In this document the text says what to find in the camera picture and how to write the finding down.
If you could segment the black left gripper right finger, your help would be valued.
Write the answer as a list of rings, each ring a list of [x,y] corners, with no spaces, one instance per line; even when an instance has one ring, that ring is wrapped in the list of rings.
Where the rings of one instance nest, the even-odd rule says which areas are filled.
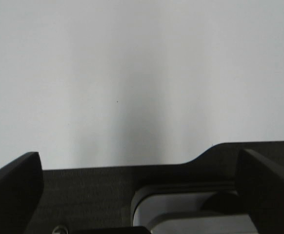
[[[284,167],[254,150],[241,150],[235,187],[258,233],[284,234]]]

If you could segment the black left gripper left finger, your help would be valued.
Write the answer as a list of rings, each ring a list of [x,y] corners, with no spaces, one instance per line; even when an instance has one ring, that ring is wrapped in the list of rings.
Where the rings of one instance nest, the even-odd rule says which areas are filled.
[[[43,190],[37,152],[25,153],[0,169],[0,234],[25,232]]]

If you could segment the silver arm base mount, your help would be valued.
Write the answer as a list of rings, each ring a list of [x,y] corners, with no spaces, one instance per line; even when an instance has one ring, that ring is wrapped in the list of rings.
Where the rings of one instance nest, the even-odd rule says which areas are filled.
[[[131,226],[152,234],[256,234],[233,182],[151,185],[131,200]]]

